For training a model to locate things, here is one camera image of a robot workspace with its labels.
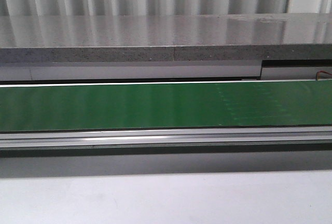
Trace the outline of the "green conveyor belt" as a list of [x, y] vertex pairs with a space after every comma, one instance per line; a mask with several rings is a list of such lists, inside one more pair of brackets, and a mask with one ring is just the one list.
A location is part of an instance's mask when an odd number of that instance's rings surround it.
[[331, 81], [1, 88], [1, 131], [331, 124]]

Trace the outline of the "grey conveyor rear rail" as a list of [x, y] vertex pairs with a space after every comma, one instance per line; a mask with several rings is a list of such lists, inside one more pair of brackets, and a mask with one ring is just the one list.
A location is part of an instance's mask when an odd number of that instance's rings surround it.
[[331, 60], [3, 63], [1, 81], [313, 79]]

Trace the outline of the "aluminium conveyor front rail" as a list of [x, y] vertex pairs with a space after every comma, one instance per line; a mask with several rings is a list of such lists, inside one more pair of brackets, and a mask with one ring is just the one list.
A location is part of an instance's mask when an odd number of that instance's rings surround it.
[[65, 131], [1, 134], [1, 148], [330, 140], [329, 126]]

